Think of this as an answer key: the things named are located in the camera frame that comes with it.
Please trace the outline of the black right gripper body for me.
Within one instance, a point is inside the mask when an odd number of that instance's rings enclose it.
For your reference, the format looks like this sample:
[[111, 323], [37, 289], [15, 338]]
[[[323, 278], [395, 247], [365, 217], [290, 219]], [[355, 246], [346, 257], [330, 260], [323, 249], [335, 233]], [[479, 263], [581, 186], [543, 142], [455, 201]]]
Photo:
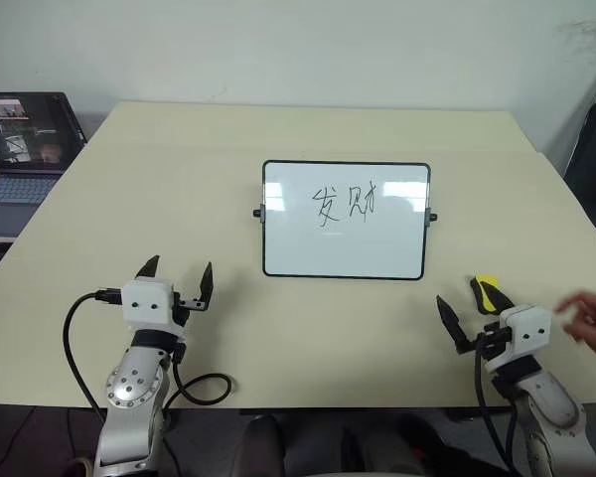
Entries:
[[480, 350], [482, 355], [500, 355], [511, 340], [511, 328], [502, 327], [499, 322], [484, 326], [472, 342], [472, 349]]

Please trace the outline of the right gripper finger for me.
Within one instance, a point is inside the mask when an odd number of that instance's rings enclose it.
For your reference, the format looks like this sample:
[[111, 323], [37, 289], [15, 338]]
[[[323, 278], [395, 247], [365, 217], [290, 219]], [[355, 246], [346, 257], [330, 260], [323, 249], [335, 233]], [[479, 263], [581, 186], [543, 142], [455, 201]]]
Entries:
[[513, 308], [513, 301], [496, 287], [489, 288], [489, 300], [493, 305], [494, 315], [500, 315], [502, 312]]
[[454, 342], [459, 355], [473, 351], [473, 343], [468, 339], [464, 330], [459, 324], [459, 318], [451, 306], [439, 295], [436, 296], [436, 304], [441, 322], [451, 339]]

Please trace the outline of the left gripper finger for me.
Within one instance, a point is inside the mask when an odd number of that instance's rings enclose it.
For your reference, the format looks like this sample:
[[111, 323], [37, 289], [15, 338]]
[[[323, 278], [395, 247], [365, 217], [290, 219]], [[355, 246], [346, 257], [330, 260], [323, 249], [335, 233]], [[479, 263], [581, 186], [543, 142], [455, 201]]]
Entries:
[[160, 256], [154, 255], [150, 257], [137, 271], [135, 278], [155, 278], [158, 269]]
[[200, 297], [195, 300], [197, 310], [205, 311], [209, 308], [214, 291], [213, 264], [209, 261], [200, 282]]

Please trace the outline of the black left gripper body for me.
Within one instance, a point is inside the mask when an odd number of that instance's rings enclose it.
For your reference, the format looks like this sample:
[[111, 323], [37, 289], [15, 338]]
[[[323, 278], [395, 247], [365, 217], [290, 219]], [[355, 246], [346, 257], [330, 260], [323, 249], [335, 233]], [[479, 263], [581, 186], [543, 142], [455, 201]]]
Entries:
[[174, 292], [172, 318], [177, 325], [184, 326], [190, 317], [191, 311], [195, 308], [195, 299], [184, 299], [179, 292]]

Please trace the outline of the person's bare hand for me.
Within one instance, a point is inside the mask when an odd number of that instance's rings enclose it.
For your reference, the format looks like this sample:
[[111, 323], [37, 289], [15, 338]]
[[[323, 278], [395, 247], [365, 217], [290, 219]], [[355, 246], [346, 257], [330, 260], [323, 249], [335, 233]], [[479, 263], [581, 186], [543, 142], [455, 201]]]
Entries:
[[575, 310], [573, 318], [563, 324], [563, 330], [576, 342], [586, 344], [596, 353], [596, 293], [580, 290], [563, 299], [554, 309], [556, 314]]

